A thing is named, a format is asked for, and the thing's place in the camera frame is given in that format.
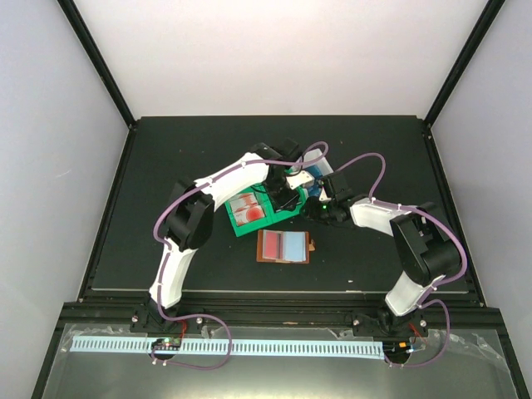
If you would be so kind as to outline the white red front card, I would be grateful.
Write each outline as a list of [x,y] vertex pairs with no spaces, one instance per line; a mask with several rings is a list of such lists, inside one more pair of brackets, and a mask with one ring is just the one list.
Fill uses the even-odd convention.
[[282,255],[283,234],[277,231],[265,230],[263,234],[263,257],[265,259],[279,259]]

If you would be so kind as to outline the brown leather card holder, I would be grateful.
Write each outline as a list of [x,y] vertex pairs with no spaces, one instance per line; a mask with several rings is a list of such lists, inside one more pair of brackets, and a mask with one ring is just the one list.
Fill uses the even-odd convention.
[[267,229],[258,232],[256,260],[269,264],[308,264],[310,254],[315,251],[315,243],[307,231],[277,231],[283,234],[282,255],[279,259],[263,257],[263,234]]

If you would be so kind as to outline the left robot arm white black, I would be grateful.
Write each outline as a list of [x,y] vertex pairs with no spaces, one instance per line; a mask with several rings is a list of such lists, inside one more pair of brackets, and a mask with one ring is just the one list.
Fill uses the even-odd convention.
[[175,185],[175,199],[155,222],[153,237],[162,244],[160,265],[149,294],[155,306],[149,321],[161,332],[172,330],[178,322],[175,306],[190,263],[199,248],[209,240],[214,214],[231,197],[264,182],[275,192],[287,189],[288,171],[302,170],[304,152],[291,140],[275,148],[255,145],[235,162],[204,178],[183,179]]

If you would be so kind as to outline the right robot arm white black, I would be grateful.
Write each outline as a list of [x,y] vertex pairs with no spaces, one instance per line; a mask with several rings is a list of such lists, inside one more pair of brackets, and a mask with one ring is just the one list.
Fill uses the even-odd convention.
[[341,172],[322,177],[318,186],[320,194],[309,197],[300,210],[305,219],[326,225],[349,222],[394,239],[402,271],[377,311],[376,323],[384,334],[398,334],[411,314],[426,305],[429,295],[466,273],[465,248],[437,205],[402,205],[371,195],[356,196]]

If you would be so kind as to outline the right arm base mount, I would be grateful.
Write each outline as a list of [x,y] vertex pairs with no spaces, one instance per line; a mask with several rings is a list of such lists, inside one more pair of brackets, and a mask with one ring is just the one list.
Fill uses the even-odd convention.
[[385,307],[356,308],[351,312],[351,319],[354,332],[362,336],[407,338],[417,334],[426,337],[428,334],[420,311],[396,316]]

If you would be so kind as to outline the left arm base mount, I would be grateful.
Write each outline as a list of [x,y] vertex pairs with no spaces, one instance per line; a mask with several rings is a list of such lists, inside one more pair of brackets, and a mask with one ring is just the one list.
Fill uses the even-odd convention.
[[130,323],[132,333],[148,335],[177,336],[186,333],[197,333],[207,323],[205,316],[194,316],[191,319],[170,321],[163,318],[153,303],[135,309]]

